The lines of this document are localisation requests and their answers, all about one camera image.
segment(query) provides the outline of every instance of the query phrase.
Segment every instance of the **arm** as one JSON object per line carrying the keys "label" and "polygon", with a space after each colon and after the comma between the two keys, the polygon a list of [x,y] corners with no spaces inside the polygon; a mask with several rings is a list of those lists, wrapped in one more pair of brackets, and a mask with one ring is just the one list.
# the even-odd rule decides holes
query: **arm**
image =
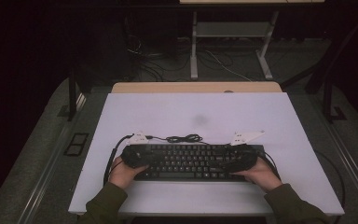
{"label": "arm", "polygon": [[244,175],[248,181],[254,182],[267,193],[265,198],[278,223],[329,223],[325,213],[316,206],[302,201],[292,187],[283,184],[262,159],[258,158],[252,169],[234,175]]}
{"label": "arm", "polygon": [[117,212],[127,199],[124,191],[130,185],[133,178],[147,167],[132,169],[120,157],[112,164],[115,167],[107,182],[100,192],[86,204],[87,212],[79,218],[78,224],[86,223],[118,223]]}

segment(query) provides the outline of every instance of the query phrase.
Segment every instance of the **person's left hand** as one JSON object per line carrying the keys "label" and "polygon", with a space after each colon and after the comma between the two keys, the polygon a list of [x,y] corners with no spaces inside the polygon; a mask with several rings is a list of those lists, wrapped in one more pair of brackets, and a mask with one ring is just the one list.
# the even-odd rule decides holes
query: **person's left hand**
{"label": "person's left hand", "polygon": [[109,182],[118,186],[121,189],[125,189],[130,185],[133,178],[145,170],[148,166],[142,166],[135,169],[126,165],[121,157],[115,158],[112,164],[112,171],[109,176]]}

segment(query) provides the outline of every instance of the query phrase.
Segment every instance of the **key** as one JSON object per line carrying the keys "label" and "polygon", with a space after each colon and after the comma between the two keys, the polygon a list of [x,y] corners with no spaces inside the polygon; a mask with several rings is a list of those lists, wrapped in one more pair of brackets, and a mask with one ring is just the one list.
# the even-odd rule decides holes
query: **key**
{"label": "key", "polygon": [[211,171],[211,172],[223,172],[223,169],[221,169],[221,168],[215,168],[215,167],[210,167],[210,168],[209,168],[209,171]]}
{"label": "key", "polygon": [[159,173],[161,178],[194,178],[193,173]]}

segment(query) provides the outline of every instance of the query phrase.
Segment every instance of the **floor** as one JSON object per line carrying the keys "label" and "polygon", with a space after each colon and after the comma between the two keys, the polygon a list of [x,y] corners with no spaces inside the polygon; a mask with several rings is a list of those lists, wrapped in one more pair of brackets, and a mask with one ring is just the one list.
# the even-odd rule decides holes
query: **floor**
{"label": "floor", "polygon": [[[148,50],[149,57],[135,66],[138,72],[133,81],[189,81],[188,40],[180,41],[183,47],[175,58],[161,57],[152,49]],[[261,44],[260,40],[250,39],[201,40],[199,81],[266,81],[254,54]],[[314,65],[329,44],[328,40],[273,41],[266,55],[273,81],[282,83]],[[347,119],[333,124],[326,122],[320,112],[323,93],[306,94],[306,83],[307,78],[301,79],[284,91],[343,203],[346,214],[338,223],[358,223],[358,114],[343,93],[334,88],[333,105],[339,106]],[[76,215],[67,210],[111,87],[94,87],[91,93],[81,95],[78,112],[73,121],[68,122],[67,86],[66,80],[51,96],[45,113],[0,190],[0,223],[76,222]],[[89,134],[85,148],[79,157],[64,156],[62,153],[74,133]],[[352,158],[352,162],[344,162],[342,155]],[[145,222],[138,219],[134,223]]]}

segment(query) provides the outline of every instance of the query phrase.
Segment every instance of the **table surface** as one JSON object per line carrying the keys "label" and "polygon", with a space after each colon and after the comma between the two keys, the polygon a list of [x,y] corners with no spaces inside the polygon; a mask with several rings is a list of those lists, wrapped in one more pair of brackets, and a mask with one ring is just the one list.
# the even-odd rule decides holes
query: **table surface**
{"label": "table surface", "polygon": [[[282,181],[290,183],[303,200],[326,214],[342,215],[342,207],[287,94],[280,89],[274,92],[273,88],[270,92],[249,92],[257,91],[255,86],[270,85],[276,89],[277,84],[273,82],[236,83],[232,88],[228,84],[115,85],[106,99],[69,212],[85,212],[86,202],[103,186],[104,168],[112,147],[124,135],[139,131],[158,137],[197,133],[205,142],[225,144],[235,132],[263,130],[265,134],[251,144],[264,146],[275,160]],[[202,87],[206,92],[192,92]],[[176,88],[181,91],[167,92]],[[124,145],[118,149],[117,156]],[[249,183],[134,181],[126,191],[129,198],[119,210],[122,216],[272,215],[263,199],[264,192]]]}

